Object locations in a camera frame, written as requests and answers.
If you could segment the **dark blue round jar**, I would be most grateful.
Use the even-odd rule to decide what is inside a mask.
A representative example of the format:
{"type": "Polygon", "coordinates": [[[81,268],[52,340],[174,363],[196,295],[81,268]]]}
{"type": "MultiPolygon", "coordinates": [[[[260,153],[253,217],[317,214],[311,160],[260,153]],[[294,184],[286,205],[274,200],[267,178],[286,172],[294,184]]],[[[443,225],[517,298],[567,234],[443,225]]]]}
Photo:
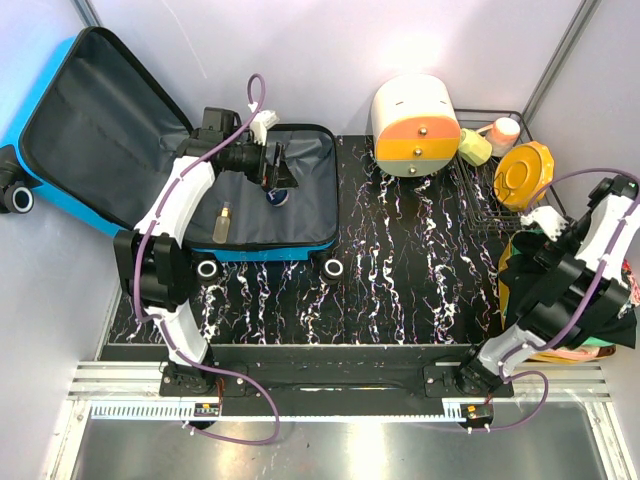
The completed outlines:
{"type": "Polygon", "coordinates": [[[266,199],[271,206],[281,207],[289,198],[289,192],[286,189],[272,189],[266,193],[266,199]]]}

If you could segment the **frosted gold spray bottle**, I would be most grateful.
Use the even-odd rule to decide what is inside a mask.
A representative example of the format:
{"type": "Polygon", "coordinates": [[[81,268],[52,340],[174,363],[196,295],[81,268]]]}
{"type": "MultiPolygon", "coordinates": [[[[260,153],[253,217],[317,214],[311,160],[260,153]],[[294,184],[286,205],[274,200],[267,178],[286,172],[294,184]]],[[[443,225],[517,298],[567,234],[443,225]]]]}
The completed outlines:
{"type": "Polygon", "coordinates": [[[212,241],[216,244],[224,244],[227,242],[231,227],[233,206],[230,202],[224,202],[218,216],[216,217],[212,241]]]}

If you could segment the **blue fish-print suitcase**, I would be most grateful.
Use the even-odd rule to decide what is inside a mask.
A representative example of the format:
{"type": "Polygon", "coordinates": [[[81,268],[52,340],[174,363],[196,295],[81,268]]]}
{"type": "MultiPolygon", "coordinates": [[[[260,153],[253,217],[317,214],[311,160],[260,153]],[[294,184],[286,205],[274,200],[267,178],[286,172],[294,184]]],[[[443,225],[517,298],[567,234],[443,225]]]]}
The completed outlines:
{"type": "MultiPolygon", "coordinates": [[[[133,230],[168,180],[179,144],[199,127],[110,30],[91,27],[53,52],[1,143],[1,210],[25,214],[41,196],[97,230],[133,230]]],[[[299,186],[281,207],[242,173],[222,172],[197,206],[184,245],[221,262],[315,259],[336,282],[337,155],[319,125],[272,127],[267,147],[284,145],[299,186]],[[227,242],[212,233],[224,202],[233,206],[227,242]]]]}

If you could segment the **yellow plastic basket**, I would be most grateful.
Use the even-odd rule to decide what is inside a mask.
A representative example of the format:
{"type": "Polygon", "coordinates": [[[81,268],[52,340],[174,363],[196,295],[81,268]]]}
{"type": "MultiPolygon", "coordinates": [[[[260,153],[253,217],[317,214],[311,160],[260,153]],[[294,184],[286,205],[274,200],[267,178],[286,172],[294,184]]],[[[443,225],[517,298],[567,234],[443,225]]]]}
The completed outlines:
{"type": "MultiPolygon", "coordinates": [[[[512,245],[512,238],[509,239],[506,247],[503,250],[503,253],[501,254],[499,261],[498,261],[498,272],[502,273],[506,268],[507,268],[507,261],[513,256],[513,255],[519,255],[520,251],[517,250],[513,245],[512,245]]],[[[505,330],[507,325],[506,325],[506,320],[507,320],[507,308],[508,308],[508,302],[509,302],[509,298],[510,298],[510,288],[502,281],[499,280],[498,281],[498,296],[499,296],[499,306],[500,306],[500,311],[501,311],[501,326],[502,329],[505,330]]],[[[557,358],[554,358],[553,356],[550,355],[550,352],[553,350],[548,350],[542,353],[537,353],[534,354],[531,357],[532,361],[537,361],[537,362],[545,362],[545,363],[553,363],[553,364],[563,364],[563,365],[576,365],[576,364],[582,364],[582,363],[569,363],[567,361],[562,361],[562,360],[558,360],[557,358]]]]}

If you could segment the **pink floral cloth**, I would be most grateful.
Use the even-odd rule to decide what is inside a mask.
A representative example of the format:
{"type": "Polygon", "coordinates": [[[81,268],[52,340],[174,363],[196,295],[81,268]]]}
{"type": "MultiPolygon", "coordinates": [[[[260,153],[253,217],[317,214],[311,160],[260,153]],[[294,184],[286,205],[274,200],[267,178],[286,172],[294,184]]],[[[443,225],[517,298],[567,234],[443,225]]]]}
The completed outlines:
{"type": "Polygon", "coordinates": [[[614,346],[581,346],[574,350],[566,348],[556,349],[551,351],[550,355],[558,360],[569,363],[584,363],[611,356],[615,352],[616,348],[614,346]]]}

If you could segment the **green tie-dye cloth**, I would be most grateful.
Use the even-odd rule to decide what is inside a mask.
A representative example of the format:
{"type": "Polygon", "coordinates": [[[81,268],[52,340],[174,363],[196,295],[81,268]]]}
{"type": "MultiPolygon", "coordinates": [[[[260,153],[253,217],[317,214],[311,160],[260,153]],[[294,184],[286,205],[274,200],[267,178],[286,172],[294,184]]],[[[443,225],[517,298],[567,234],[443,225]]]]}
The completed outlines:
{"type": "Polygon", "coordinates": [[[581,344],[581,347],[605,348],[605,347],[611,347],[611,346],[614,346],[614,343],[608,342],[596,337],[589,337],[581,344]]]}

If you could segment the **black clothes pile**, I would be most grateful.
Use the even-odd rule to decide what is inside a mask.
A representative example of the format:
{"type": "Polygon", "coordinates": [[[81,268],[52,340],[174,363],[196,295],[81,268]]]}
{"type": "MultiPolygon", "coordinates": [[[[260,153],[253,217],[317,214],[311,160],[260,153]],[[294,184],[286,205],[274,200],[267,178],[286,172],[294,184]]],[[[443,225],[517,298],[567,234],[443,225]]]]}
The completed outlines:
{"type": "Polygon", "coordinates": [[[505,330],[516,326],[546,350],[575,349],[589,337],[636,347],[637,319],[620,280],[598,275],[541,232],[519,232],[512,245],[520,254],[498,275],[510,288],[505,330]]]}

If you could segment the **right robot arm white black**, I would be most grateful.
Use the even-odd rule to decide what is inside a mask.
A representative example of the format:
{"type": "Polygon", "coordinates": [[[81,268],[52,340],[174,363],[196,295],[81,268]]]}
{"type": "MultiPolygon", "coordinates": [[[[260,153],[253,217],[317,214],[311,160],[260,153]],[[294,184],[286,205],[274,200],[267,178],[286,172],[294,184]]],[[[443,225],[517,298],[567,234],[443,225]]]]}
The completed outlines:
{"type": "Polygon", "coordinates": [[[466,396],[490,393],[520,363],[590,338],[634,347],[631,289],[622,278],[627,250],[639,230],[639,181],[610,171],[590,192],[578,220],[541,206],[525,215],[499,275],[508,290],[504,331],[471,348],[454,371],[466,396]]]}

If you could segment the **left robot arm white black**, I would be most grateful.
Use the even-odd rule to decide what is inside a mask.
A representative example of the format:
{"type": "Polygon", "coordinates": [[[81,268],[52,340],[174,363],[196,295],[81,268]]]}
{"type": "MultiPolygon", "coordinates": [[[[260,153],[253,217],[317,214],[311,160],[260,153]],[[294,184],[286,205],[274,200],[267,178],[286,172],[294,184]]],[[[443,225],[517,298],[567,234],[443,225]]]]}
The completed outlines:
{"type": "Polygon", "coordinates": [[[231,111],[212,110],[213,128],[201,128],[179,144],[168,180],[150,210],[133,230],[121,230],[114,238],[120,281],[133,299],[138,321],[159,328],[170,361],[185,366],[181,384],[196,396],[214,388],[216,372],[204,364],[209,346],[189,303],[198,273],[184,237],[195,210],[226,171],[244,174],[268,193],[299,185],[286,164],[283,144],[267,147],[277,114],[257,104],[250,109],[244,124],[231,111]]]}

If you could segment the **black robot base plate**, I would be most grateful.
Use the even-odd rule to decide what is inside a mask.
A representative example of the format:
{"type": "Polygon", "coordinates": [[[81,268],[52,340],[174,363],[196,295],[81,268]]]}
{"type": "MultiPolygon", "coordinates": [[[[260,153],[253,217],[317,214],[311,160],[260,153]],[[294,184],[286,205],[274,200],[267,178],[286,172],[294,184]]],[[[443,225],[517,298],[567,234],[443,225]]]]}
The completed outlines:
{"type": "Polygon", "coordinates": [[[468,345],[364,346],[239,346],[216,345],[204,364],[225,369],[223,375],[170,360],[162,370],[162,396],[204,396],[224,393],[240,397],[256,391],[247,375],[271,392],[380,389],[423,398],[510,398],[514,388],[496,382],[473,386],[459,367],[468,345]]]}

